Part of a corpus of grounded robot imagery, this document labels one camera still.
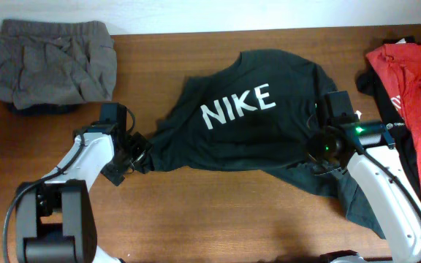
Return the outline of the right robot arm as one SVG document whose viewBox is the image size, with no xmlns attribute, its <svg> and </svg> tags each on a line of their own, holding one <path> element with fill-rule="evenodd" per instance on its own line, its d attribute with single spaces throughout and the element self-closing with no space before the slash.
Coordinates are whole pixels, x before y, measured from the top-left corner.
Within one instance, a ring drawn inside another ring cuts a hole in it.
<svg viewBox="0 0 421 263">
<path fill-rule="evenodd" d="M 316 102 L 320 131 L 308 156 L 347 171 L 362 189 L 390 248 L 391 262 L 421 262 L 421 201 L 381 121 L 362 122 L 345 91 Z"/>
</svg>

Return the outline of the black Nike t-shirt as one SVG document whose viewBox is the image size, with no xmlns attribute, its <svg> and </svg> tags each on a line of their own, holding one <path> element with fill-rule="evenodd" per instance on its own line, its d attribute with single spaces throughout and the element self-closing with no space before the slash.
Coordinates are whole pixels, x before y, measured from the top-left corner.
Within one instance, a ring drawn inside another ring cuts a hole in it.
<svg viewBox="0 0 421 263">
<path fill-rule="evenodd" d="M 228 68 L 187 80 L 138 169 L 261 170 L 310 194 L 338 199 L 348 221 L 382 235 L 350 174 L 315 161 L 306 149 L 320 130 L 319 100 L 335 90 L 313 61 L 283 50 L 243 51 Z"/>
</svg>

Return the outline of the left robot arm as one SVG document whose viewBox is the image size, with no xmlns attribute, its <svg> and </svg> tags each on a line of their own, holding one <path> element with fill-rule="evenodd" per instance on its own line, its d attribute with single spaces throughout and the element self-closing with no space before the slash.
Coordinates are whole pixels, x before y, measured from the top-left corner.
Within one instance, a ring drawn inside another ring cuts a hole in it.
<svg viewBox="0 0 421 263">
<path fill-rule="evenodd" d="M 52 171 L 18 186 L 4 219 L 6 262 L 12 216 L 19 262 L 118 262 L 98 244 L 89 191 L 99 175 L 119 186 L 144 161 L 151 144 L 127 123 L 134 119 L 122 104 L 103 104 L 97 121 L 74 131 L 72 147 Z"/>
</svg>

